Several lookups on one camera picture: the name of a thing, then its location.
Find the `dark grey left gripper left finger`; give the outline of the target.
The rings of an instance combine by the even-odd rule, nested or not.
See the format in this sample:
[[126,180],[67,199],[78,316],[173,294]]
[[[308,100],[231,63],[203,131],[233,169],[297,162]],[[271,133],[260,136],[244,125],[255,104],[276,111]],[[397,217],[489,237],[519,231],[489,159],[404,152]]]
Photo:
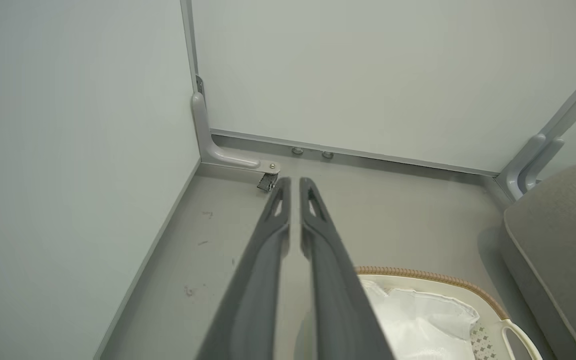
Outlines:
[[281,264],[290,248],[291,180],[270,193],[240,258],[198,360],[272,360]]

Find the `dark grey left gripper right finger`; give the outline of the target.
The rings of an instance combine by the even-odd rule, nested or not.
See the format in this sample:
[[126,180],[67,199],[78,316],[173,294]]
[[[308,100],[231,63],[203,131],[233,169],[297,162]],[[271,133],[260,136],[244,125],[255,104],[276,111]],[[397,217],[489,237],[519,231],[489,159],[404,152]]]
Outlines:
[[301,250],[311,268],[316,360],[393,360],[352,260],[315,182],[299,180]]

